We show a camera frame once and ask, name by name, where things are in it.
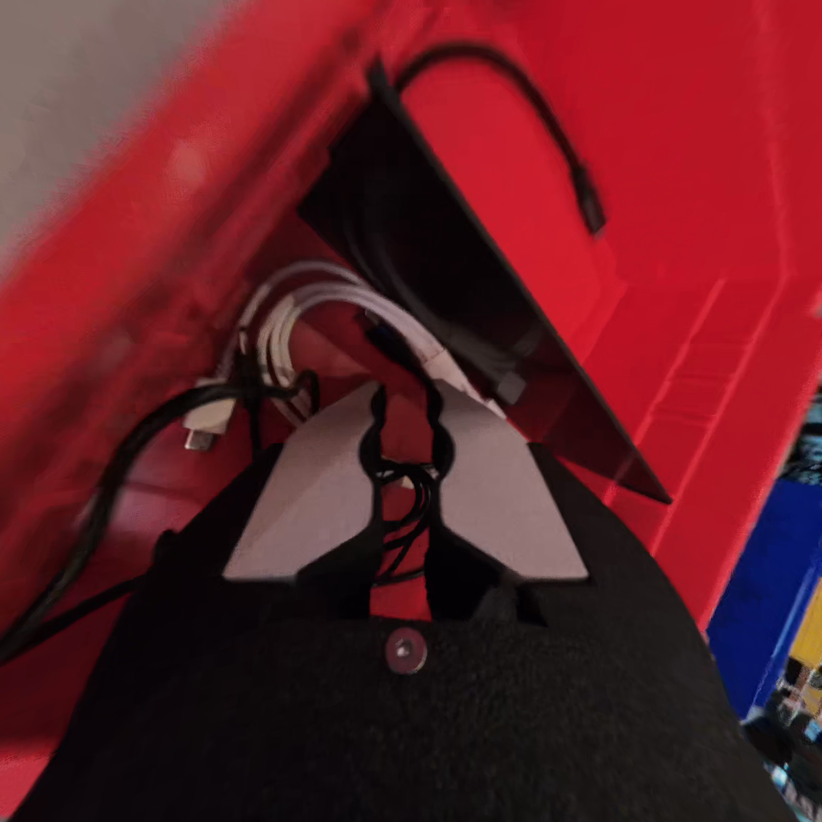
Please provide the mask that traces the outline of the black flat panel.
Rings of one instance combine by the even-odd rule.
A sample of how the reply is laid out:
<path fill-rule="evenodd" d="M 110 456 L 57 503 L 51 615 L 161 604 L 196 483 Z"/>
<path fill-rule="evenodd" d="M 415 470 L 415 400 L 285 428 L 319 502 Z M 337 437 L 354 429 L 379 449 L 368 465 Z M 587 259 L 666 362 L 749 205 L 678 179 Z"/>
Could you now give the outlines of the black flat panel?
<path fill-rule="evenodd" d="M 401 102 L 380 58 L 302 219 L 444 345 L 534 444 L 672 499 Z"/>

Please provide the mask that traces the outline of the blue plastic bin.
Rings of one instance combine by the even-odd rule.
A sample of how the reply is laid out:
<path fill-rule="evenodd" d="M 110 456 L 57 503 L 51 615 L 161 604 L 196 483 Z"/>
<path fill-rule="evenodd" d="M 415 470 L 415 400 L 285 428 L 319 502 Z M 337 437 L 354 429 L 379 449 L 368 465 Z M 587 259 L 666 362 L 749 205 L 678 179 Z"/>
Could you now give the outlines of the blue plastic bin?
<path fill-rule="evenodd" d="M 779 479 L 707 627 L 740 720 L 781 676 L 821 570 L 821 487 Z"/>

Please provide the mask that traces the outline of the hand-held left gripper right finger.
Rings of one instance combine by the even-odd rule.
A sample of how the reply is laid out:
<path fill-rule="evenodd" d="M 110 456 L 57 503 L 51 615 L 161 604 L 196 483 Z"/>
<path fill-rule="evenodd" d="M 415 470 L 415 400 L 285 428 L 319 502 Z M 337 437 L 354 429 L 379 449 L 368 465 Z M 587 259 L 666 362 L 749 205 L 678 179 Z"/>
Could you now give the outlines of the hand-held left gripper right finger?
<path fill-rule="evenodd" d="M 504 418 L 451 385 L 436 386 L 442 435 L 429 581 L 587 581 L 589 570 L 528 441 Z"/>

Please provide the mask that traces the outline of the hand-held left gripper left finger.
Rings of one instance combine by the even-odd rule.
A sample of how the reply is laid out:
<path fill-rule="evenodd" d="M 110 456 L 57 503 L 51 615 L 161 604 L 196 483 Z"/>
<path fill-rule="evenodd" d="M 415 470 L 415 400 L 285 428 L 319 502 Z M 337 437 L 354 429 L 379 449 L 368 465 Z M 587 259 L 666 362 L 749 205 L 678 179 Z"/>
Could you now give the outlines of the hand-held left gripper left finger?
<path fill-rule="evenodd" d="M 374 492 L 359 456 L 375 421 L 370 381 L 306 421 L 284 444 L 223 569 L 227 581 L 295 581 L 358 536 Z"/>

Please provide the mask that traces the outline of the red plastic bin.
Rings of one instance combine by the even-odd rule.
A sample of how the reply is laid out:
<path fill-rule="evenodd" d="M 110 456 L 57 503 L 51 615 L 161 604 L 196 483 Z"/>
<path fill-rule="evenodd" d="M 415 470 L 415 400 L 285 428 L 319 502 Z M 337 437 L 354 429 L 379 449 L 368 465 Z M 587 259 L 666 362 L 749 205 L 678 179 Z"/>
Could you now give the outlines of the red plastic bin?
<path fill-rule="evenodd" d="M 376 58 L 670 505 L 300 216 Z M 820 381 L 820 2 L 239 2 L 172 66 L 2 264 L 2 820 L 792 820 L 706 631 Z M 369 525 L 225 580 L 370 381 Z M 428 580 L 437 385 L 587 581 Z"/>

